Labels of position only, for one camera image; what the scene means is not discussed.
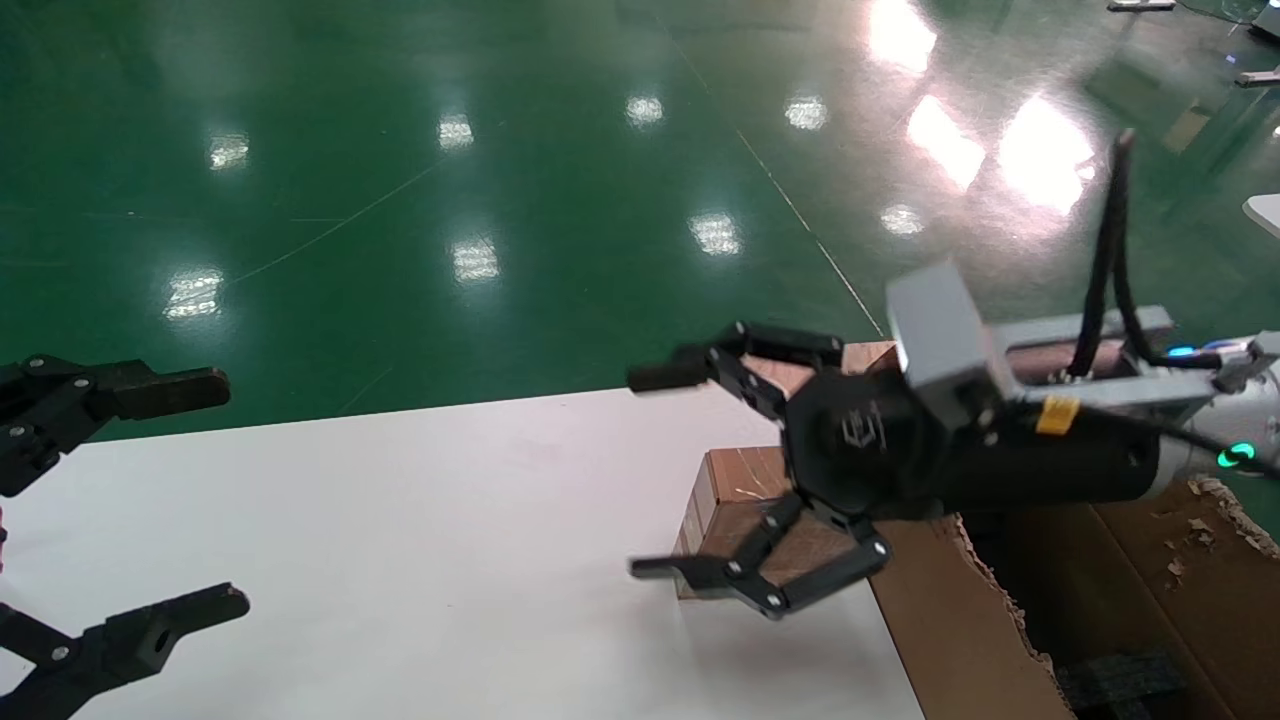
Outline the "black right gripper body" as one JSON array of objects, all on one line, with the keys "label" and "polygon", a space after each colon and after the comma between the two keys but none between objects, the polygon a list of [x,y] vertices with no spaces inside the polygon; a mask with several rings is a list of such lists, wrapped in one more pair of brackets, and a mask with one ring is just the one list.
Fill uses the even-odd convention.
[{"label": "black right gripper body", "polygon": [[823,370],[783,406],[796,492],[835,516],[923,520],[1153,498],[1166,445],[1143,420],[1106,415],[1064,387],[1009,395],[964,380],[943,421],[904,373]]}]

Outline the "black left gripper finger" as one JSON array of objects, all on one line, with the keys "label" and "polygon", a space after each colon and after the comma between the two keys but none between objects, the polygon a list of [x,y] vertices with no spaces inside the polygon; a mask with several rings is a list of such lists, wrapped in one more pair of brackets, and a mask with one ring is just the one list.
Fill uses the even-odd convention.
[{"label": "black left gripper finger", "polygon": [[69,637],[4,603],[1,647],[33,666],[3,694],[1,716],[70,719],[101,694],[156,676],[184,637],[248,611],[248,596],[221,583],[110,616]]},{"label": "black left gripper finger", "polygon": [[82,365],[33,355],[1,369],[1,495],[14,498],[114,420],[219,407],[216,368],[156,373],[141,360]]}]

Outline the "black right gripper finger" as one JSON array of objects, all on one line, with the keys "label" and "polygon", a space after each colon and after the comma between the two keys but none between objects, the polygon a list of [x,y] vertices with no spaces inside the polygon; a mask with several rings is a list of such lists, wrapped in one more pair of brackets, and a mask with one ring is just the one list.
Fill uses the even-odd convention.
[{"label": "black right gripper finger", "polygon": [[[827,523],[852,541],[852,547],[783,584],[765,578],[765,561],[805,515]],[[630,560],[636,579],[680,579],[701,600],[737,600],[778,621],[809,609],[882,571],[892,559],[890,542],[869,518],[836,512],[805,495],[790,491],[764,511],[763,519],[730,556],[686,553]]]},{"label": "black right gripper finger", "polygon": [[736,322],[714,338],[680,345],[663,363],[627,369],[627,388],[636,395],[686,389],[708,382],[769,421],[785,419],[787,395],[744,359],[759,357],[812,370],[838,369],[845,342],[832,334],[780,325]]}]

